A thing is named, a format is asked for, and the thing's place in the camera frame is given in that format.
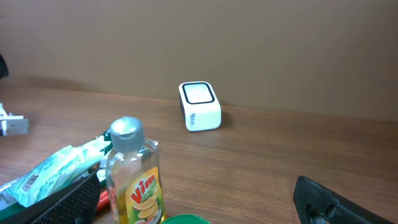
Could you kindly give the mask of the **yellow Vim liquid bottle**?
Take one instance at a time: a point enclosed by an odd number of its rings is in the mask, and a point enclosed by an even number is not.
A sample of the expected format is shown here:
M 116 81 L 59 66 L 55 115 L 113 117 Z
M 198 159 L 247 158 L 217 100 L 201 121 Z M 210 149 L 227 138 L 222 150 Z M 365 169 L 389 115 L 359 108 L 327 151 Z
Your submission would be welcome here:
M 166 219 L 158 142 L 144 136 L 137 118 L 125 116 L 109 127 L 113 145 L 106 186 L 115 223 L 160 224 Z

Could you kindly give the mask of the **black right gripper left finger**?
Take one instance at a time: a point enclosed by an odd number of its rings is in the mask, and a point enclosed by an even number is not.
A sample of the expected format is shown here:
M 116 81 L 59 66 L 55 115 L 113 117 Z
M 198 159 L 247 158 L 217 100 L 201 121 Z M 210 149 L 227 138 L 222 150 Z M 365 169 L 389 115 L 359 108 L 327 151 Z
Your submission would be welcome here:
M 100 199 L 100 182 L 91 174 L 11 215 L 1 224 L 90 224 Z

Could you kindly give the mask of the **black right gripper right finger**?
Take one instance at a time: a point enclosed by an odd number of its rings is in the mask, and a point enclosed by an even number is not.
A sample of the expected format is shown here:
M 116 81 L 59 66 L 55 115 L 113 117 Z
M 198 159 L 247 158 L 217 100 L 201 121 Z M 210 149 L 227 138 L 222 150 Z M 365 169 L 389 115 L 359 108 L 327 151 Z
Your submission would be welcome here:
M 303 175 L 296 181 L 293 200 L 304 224 L 393 224 Z

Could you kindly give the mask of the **red toothpaste tube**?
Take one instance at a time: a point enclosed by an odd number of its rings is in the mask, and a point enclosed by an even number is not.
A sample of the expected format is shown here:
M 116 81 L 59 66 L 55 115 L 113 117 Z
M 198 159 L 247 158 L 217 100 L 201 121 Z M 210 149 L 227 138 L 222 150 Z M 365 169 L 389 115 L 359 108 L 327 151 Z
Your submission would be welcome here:
M 97 204 L 96 212 L 102 211 L 108 205 L 109 205 L 108 191 L 104 190 L 99 195 L 99 201 L 98 201 L 98 204 Z

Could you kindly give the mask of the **green lid jar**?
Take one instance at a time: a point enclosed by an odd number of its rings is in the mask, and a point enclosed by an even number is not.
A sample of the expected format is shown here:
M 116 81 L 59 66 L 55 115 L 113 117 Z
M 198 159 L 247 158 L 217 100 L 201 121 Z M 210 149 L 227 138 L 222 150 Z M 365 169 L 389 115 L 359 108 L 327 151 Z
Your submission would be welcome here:
M 192 214 L 183 214 L 170 217 L 162 224 L 211 224 L 208 220 Z

